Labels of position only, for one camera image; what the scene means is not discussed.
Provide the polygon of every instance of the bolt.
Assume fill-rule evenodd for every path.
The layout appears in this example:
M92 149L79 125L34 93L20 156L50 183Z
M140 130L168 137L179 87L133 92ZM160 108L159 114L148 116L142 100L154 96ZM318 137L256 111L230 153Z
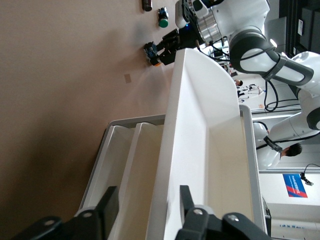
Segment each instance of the bolt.
M45 226L50 226L50 225L52 225L52 224L54 224L54 223L55 223L54 220L48 220L48 221L46 221L46 222L44 223L44 225L45 225Z
M84 217L84 218L89 218L89 217L91 217L92 216L92 213L91 212L86 212L86 213L84 213L83 215L82 215L82 217Z
M228 218L231 220L231 221L236 221L236 222L239 222L239 218L237 218L236 215L228 215Z
M195 210L193 210L193 212L194 212L195 214L197 214L197 215L202 215L202 214L204 214L200 209L195 209Z

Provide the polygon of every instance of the green object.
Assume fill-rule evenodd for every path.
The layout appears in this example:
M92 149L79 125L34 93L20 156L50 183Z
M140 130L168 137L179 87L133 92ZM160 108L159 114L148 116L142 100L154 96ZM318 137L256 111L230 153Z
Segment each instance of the green object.
M168 22L168 20L167 19L161 19L161 20L159 20L159 26L161 27L161 28L166 28L167 26L169 25L169 22Z

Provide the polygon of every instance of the banner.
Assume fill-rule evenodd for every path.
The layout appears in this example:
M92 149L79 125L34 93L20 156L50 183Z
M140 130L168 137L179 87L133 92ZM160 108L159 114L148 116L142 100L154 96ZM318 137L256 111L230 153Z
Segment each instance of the banner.
M286 190L289 197L307 198L307 193L299 174L283 174Z

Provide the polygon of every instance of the black strap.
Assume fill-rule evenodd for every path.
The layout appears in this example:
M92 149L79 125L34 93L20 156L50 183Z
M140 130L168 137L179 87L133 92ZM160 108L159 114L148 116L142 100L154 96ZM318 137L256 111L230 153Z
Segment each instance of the black strap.
M263 139L268 146L270 146L273 150L277 151L278 153L281 153L283 151L282 147L280 147L278 144L276 144L274 141L272 141L268 136L265 136Z
M270 71L268 71L265 75L262 75L261 77L264 78L266 81L270 81L286 64L288 61L288 58L286 56L280 55L280 59L277 62L277 64L271 68Z

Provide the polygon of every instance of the brown surface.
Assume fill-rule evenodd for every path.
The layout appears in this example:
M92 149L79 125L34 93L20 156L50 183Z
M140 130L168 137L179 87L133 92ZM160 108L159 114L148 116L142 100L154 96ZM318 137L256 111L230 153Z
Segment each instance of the brown surface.
M166 112L173 64L143 45L175 27L175 2L1 1L0 239L76 213L110 121Z

